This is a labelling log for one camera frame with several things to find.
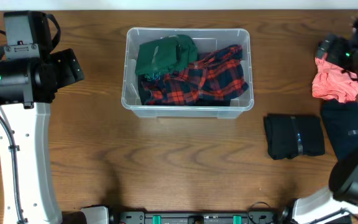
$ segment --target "green cloth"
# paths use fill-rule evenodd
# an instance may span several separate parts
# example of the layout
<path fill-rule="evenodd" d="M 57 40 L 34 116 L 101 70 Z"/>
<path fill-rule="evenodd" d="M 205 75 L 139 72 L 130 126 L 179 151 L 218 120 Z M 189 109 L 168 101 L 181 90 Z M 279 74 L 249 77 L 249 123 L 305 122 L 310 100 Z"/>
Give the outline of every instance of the green cloth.
<path fill-rule="evenodd" d="M 197 47 L 187 35 L 172 35 L 141 44 L 136 75 L 156 79 L 166 73 L 179 72 L 197 59 Z"/>

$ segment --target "plastic bin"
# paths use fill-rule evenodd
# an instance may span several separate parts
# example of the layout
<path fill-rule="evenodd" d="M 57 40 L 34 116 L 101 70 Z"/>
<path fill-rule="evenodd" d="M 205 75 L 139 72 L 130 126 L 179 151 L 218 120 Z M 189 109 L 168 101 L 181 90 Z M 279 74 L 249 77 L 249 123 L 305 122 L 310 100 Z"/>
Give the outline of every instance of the plastic bin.
<path fill-rule="evenodd" d="M 199 53 L 214 52 L 232 44 L 241 44 L 244 54 L 244 60 L 241 62 L 241 65 L 244 69 L 244 79 L 248 83 L 249 89 L 240 97 L 231 100 L 230 106 L 142 105 L 137 91 L 137 76 L 135 75 L 139 45 L 177 34 L 190 36 L 196 44 Z M 155 118 L 158 116 L 236 118 L 242 112 L 250 110 L 254 105 L 250 53 L 249 33 L 245 29 L 132 28 L 127 33 L 121 103 L 123 107 L 132 110 L 140 118 Z"/>

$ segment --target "white wall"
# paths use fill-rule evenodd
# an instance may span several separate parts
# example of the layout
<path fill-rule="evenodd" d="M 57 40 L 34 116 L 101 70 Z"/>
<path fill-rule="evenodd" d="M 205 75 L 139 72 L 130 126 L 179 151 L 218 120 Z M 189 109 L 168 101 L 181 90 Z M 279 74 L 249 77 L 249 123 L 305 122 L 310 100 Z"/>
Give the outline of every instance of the white wall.
<path fill-rule="evenodd" d="M 358 9 L 358 0 L 0 0 L 0 10 Z"/>

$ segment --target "table surface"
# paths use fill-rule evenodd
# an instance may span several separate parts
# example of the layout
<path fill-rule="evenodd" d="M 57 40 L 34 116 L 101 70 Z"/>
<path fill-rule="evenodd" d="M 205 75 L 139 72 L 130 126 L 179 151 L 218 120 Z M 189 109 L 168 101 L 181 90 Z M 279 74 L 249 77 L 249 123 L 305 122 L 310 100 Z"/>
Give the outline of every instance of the table surface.
<path fill-rule="evenodd" d="M 57 50 L 72 48 L 86 80 L 52 104 L 53 185 L 62 210 L 107 203 L 147 210 L 280 208 L 328 184 L 336 157 L 274 161 L 263 116 L 319 114 L 311 96 L 314 52 L 329 32 L 351 33 L 358 11 L 56 11 Z M 121 105 L 131 27 L 244 28 L 252 49 L 255 105 L 237 119 L 139 119 Z M 0 29 L 4 29 L 0 12 Z M 0 45 L 6 41 L 0 35 Z M 0 168 L 0 223 L 3 216 Z"/>

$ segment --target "red and navy plaid fabric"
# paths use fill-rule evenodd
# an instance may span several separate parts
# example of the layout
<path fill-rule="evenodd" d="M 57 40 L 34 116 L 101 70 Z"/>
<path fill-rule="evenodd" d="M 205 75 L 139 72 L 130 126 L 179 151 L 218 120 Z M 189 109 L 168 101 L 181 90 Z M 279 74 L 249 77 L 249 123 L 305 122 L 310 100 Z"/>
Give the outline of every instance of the red and navy plaid fabric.
<path fill-rule="evenodd" d="M 191 106 L 198 99 L 231 100 L 241 96 L 248 84 L 240 61 L 241 45 L 231 45 L 190 63 L 188 68 L 142 82 L 151 91 L 146 105 Z"/>

